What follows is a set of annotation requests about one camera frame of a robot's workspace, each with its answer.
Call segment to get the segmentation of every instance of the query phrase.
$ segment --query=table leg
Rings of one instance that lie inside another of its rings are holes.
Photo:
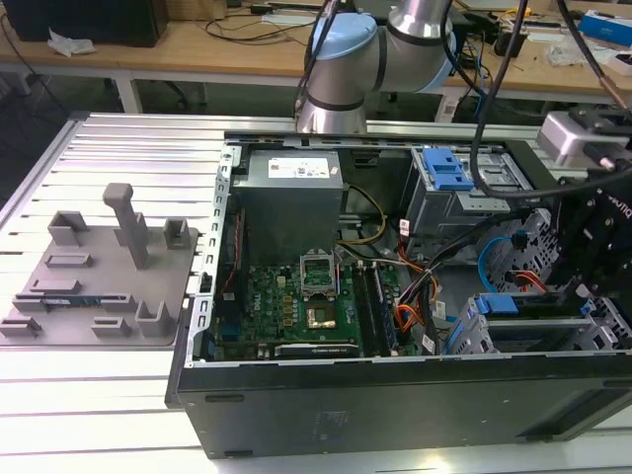
[[[443,123],[452,122],[459,99],[459,93],[444,93],[441,97],[441,102],[438,104],[438,110],[436,111],[436,115],[434,116],[434,121],[440,121]]]
[[[138,97],[136,83],[132,79],[115,78],[118,96],[122,102],[122,109],[126,114],[142,114],[142,105]]]
[[[16,91],[21,96],[28,96],[31,93],[31,88],[25,79],[25,76],[16,72],[5,72],[2,77],[9,83],[11,89]]]

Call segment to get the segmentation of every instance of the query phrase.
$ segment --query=blue latch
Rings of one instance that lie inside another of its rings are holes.
[[[517,314],[517,306],[514,299],[508,294],[485,293],[480,296],[484,305],[489,308],[490,314]]]
[[[425,148],[424,162],[440,191],[470,191],[474,188],[463,173],[463,164],[448,148]]]

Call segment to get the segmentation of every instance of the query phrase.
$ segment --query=white paper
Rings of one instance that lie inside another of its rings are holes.
[[[268,162],[269,178],[328,179],[327,158],[272,158]]]
[[[437,301],[435,305],[435,310],[433,311],[433,316],[437,319],[445,320],[445,303],[443,301]]]
[[[427,335],[424,335],[422,337],[422,346],[424,346],[428,350],[429,353],[431,354],[435,353],[435,341],[433,341]]]
[[[53,30],[48,29],[50,33],[50,39],[48,45],[52,47],[59,54],[63,54],[66,57],[70,57],[73,54],[88,54],[89,52],[95,52],[96,49],[89,39],[70,39],[58,35]]]

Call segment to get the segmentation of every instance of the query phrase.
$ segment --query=screw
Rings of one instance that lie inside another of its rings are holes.
[[[599,160],[599,165],[606,171],[614,171],[614,169],[616,168],[614,162],[607,156],[604,156]]]

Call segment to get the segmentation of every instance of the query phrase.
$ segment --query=wire bundle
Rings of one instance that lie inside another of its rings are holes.
[[[485,193],[486,196],[489,196],[491,198],[538,199],[538,198],[553,198],[553,197],[571,195],[575,193],[581,193],[584,191],[590,191],[596,188],[605,187],[613,183],[617,183],[619,181],[632,178],[632,167],[630,167],[619,173],[612,173],[604,178],[598,178],[595,180],[586,181],[585,183],[582,183],[579,185],[561,186],[561,187],[554,188],[551,190],[511,191],[511,192],[503,192],[503,191],[494,190],[490,188],[487,185],[487,183],[485,183],[485,181],[482,179],[480,170],[478,168],[478,150],[483,140],[483,132],[485,131],[485,126],[487,124],[487,118],[488,118],[489,112],[491,110],[491,107],[494,105],[494,101],[496,99],[496,96],[498,95],[499,90],[501,89],[503,80],[505,79],[505,75],[507,74],[507,70],[509,68],[510,61],[512,60],[512,51],[514,51],[515,42],[517,41],[517,38],[519,37],[519,34],[520,34],[520,30],[522,28],[522,23],[524,20],[526,9],[527,9],[527,4],[528,4],[528,0],[520,0],[520,3],[517,8],[517,12],[515,14],[513,32],[512,32],[512,36],[510,38],[510,42],[507,48],[507,53],[505,54],[505,57],[503,58],[503,62],[501,63],[499,72],[488,94],[486,94],[485,91],[483,91],[483,89],[478,87],[474,83],[474,81],[472,81],[472,79],[466,74],[466,72],[463,70],[460,64],[458,64],[458,61],[454,57],[454,54],[452,54],[452,52],[450,51],[449,44],[447,41],[446,25],[447,25],[449,10],[452,5],[451,0],[446,2],[445,8],[443,9],[443,13],[441,15],[441,22],[440,22],[441,43],[442,43],[443,51],[445,52],[445,55],[447,56],[448,60],[452,64],[452,67],[461,76],[463,81],[465,81],[465,83],[470,88],[476,91],[476,93],[479,94],[479,96],[483,98],[483,109],[479,116],[478,125],[476,127],[476,132],[474,133],[474,138],[472,140],[472,148],[470,151],[470,169],[472,172],[472,178],[474,180],[474,184],[479,190]],[[608,76],[605,75],[605,73],[600,68],[598,63],[596,63],[588,46],[582,39],[582,36],[580,35],[580,33],[578,32],[577,27],[575,26],[575,22],[573,21],[564,0],[557,0],[557,4],[560,9],[560,13],[562,14],[562,17],[564,18],[564,21],[567,27],[569,28],[571,35],[573,36],[573,39],[577,43],[578,47],[580,48],[580,50],[586,57],[595,75],[599,79],[600,85],[603,87],[605,92],[613,98],[614,102],[621,109],[624,110],[626,115],[630,119],[632,119],[632,114],[630,113],[630,110],[627,108],[625,101],[623,101],[621,99],[620,94],[618,94],[618,89],[616,88],[612,80]]]

